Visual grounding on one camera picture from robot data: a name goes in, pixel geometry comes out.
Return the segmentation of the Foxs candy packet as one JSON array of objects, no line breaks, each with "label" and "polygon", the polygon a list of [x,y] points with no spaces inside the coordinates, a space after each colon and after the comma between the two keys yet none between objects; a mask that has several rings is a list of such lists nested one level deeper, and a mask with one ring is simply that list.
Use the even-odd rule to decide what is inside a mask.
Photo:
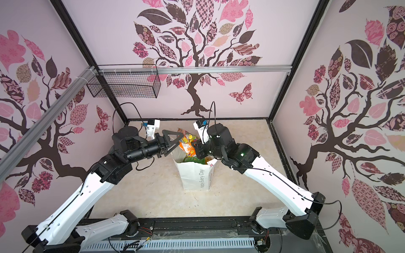
[{"label": "Foxs candy packet", "polygon": [[199,159],[197,157],[185,157],[183,160],[183,162],[193,162],[193,163],[199,163],[199,164],[203,164],[203,165],[206,165],[208,161],[209,161],[209,157],[205,157],[202,159]]}]

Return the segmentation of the orange snack packet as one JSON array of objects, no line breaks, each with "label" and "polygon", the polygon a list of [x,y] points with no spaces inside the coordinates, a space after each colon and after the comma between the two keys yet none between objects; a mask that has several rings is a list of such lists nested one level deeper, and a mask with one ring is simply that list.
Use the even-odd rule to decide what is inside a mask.
[{"label": "orange snack packet", "polygon": [[196,151],[192,146],[192,143],[197,140],[197,136],[192,135],[188,131],[181,128],[178,128],[177,131],[184,135],[179,141],[181,150],[184,151],[188,157],[195,157]]}]

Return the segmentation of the white paper bag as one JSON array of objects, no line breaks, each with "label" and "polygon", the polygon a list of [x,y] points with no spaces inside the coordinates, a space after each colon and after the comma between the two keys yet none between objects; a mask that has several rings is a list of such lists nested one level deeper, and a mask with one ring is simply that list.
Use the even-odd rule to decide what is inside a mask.
[{"label": "white paper bag", "polygon": [[171,156],[179,172],[183,190],[208,191],[210,189],[217,159],[209,157],[206,165],[183,162],[187,155],[181,148],[176,148]]}]

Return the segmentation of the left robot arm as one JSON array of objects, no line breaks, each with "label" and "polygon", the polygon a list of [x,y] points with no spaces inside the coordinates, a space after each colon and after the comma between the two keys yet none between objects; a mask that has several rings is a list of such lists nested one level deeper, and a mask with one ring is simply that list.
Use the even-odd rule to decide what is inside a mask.
[{"label": "left robot arm", "polygon": [[85,214],[133,170],[132,164],[143,159],[168,156],[183,138],[181,132],[163,130],[152,140],[139,136],[136,127],[125,126],[112,135],[114,146],[90,169],[83,184],[48,219],[22,231],[25,242],[35,253],[79,253],[88,246],[123,235],[139,233],[139,219],[129,210],[112,218],[80,226]]}]

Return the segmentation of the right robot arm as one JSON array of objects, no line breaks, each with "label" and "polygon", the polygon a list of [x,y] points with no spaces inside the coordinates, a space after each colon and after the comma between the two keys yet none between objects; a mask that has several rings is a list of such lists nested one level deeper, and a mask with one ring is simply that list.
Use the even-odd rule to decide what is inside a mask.
[{"label": "right robot arm", "polygon": [[274,169],[258,151],[245,143],[237,143],[229,129],[221,123],[208,125],[205,119],[193,124],[199,140],[192,143],[199,159],[211,156],[232,170],[238,171],[271,192],[283,207],[257,208],[251,226],[257,234],[269,228],[284,228],[301,239],[310,239],[319,222],[325,196],[311,193]]}]

